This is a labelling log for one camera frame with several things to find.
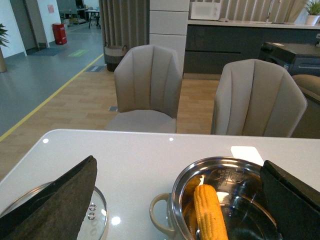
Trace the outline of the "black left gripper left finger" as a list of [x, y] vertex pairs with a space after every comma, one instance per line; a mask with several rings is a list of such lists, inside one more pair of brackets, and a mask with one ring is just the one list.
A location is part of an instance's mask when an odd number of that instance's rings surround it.
[[97, 177], [93, 156], [0, 219], [2, 240], [75, 240]]

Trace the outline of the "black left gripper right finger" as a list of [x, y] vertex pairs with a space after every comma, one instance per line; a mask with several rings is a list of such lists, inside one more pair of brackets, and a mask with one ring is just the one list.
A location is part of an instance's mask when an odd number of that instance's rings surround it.
[[320, 238], [320, 192], [266, 160], [260, 169], [270, 214], [284, 240]]

